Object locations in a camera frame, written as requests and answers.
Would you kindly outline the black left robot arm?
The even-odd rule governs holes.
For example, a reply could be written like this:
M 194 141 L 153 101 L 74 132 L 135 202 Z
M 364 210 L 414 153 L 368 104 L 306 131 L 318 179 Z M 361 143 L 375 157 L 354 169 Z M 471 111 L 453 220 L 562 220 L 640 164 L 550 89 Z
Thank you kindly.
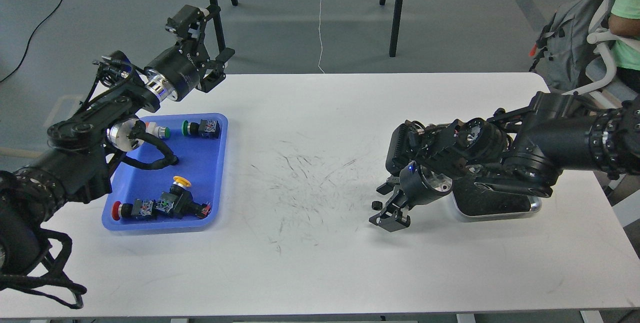
M 64 273 L 73 241 L 64 232 L 41 227 L 68 202 L 90 203 L 112 192 L 111 178 L 121 162 L 140 170 L 162 170 L 178 157 L 146 130 L 139 110 L 155 113 L 163 100 L 179 102 L 193 89 L 208 93 L 226 79 L 234 50 L 222 46 L 211 58 L 205 29 L 221 29 L 220 7 L 185 5 L 167 19 L 176 43 L 146 67 L 121 51 L 96 61 L 95 83 L 107 90 L 92 94 L 67 120 L 48 130 L 49 150 L 17 171 L 1 172 L 1 289 L 45 296 L 40 287 L 68 289 L 70 309 L 82 309 L 87 289 Z

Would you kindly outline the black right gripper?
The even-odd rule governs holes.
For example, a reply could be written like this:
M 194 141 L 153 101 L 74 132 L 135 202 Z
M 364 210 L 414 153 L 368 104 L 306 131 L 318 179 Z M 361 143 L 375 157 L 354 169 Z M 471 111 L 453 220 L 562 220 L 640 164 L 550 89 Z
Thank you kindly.
M 399 176 L 389 176 L 375 189 L 382 196 L 393 194 L 384 203 L 382 211 L 377 211 L 368 220 L 387 232 L 408 228 L 410 216 L 403 213 L 403 208 L 427 205 L 448 195 L 452 188 L 452 178 L 411 162 L 400 171 Z

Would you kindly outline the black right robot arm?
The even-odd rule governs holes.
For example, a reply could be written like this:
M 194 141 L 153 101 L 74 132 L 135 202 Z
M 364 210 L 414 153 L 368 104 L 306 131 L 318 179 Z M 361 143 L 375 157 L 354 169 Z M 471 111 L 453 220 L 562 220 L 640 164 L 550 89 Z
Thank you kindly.
M 537 92 L 526 107 L 492 117 L 423 125 L 406 120 L 391 135 L 389 178 L 369 222 L 408 228 L 409 211 L 454 193 L 478 216 L 528 214 L 549 198 L 565 170 L 599 171 L 616 180 L 639 174 L 639 99 L 585 112 L 580 95 Z

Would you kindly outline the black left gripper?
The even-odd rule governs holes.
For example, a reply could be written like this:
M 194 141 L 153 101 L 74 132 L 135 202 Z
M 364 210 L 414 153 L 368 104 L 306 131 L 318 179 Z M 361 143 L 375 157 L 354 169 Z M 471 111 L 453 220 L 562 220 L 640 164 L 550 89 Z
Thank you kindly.
M 176 36 L 176 43 L 145 68 L 145 87 L 160 102 L 180 102 L 194 89 L 209 93 L 226 79 L 225 68 L 235 49 L 226 47 L 210 60 L 204 43 L 206 24 L 219 13 L 220 7 L 215 4 L 206 8 L 186 4 L 167 18 L 166 31 Z M 193 43 L 193 47 L 183 47 L 186 43 Z

